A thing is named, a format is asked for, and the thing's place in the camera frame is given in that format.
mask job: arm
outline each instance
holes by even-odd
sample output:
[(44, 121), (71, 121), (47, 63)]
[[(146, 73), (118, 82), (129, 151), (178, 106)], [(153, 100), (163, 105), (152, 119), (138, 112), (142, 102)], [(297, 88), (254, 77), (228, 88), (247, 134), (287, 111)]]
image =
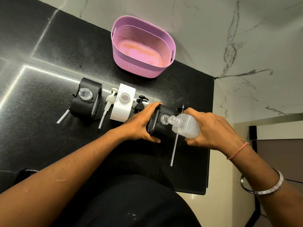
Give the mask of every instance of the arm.
[[(203, 146), (232, 156), (244, 144), (225, 118), (212, 113), (197, 112), (188, 108), (200, 126), (200, 135), (195, 139), (185, 139), (188, 145)], [(249, 145), (241, 150), (232, 163), (245, 176), (254, 191), (272, 188), (279, 181), (274, 171)], [(303, 226), (303, 195), (284, 181), (274, 193), (257, 195), (273, 226)]]
[(160, 142), (146, 132), (158, 103), (0, 194), (0, 226), (49, 226), (104, 158), (125, 140)]

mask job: forearm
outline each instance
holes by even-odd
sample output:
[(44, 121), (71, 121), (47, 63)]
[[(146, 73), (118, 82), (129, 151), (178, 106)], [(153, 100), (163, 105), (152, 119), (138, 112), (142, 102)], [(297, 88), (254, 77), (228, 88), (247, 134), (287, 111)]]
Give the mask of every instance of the forearm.
[[(248, 145), (231, 161), (254, 191), (270, 189), (279, 181), (278, 173)], [(278, 191), (257, 198), (274, 226), (303, 226), (303, 196), (286, 181)]]
[(104, 158), (126, 138), (108, 131), (0, 195), (0, 226), (48, 226)]

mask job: granite countertop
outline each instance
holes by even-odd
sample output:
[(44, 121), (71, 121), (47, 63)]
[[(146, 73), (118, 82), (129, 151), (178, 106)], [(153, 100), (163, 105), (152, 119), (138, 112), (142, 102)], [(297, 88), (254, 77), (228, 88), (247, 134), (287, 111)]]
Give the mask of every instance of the granite countertop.
[[(109, 119), (111, 109), (101, 129), (98, 121), (83, 124), (71, 114), (56, 123), (83, 77), (103, 84), (98, 118), (108, 92), (120, 83), (136, 88), (135, 98), (212, 111), (212, 76), (177, 61), (155, 79), (136, 76), (115, 64), (109, 31), (37, 0), (0, 3), (1, 191), (21, 169), (41, 170), (121, 124)], [(174, 140), (171, 133), (161, 144), (124, 142), (99, 170), (108, 176), (141, 174), (175, 191), (205, 194), (209, 150), (179, 137), (170, 167)]]

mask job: basket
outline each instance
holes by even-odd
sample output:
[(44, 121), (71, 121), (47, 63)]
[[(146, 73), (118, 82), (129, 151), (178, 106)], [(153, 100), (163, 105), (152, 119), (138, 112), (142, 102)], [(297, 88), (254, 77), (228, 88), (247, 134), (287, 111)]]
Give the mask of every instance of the basket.
[(172, 37), (139, 18), (118, 18), (111, 37), (116, 64), (136, 75), (155, 78), (175, 59), (176, 45)]

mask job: person's left arm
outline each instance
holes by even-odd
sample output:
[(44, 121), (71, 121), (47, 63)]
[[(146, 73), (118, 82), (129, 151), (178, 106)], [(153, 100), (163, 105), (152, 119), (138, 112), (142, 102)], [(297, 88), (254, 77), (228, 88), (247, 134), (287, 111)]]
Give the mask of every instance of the person's left arm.
[(126, 123), (108, 131), (47, 168), (0, 194), (0, 226), (49, 226), (105, 157), (125, 140), (160, 142), (146, 132), (151, 103)]

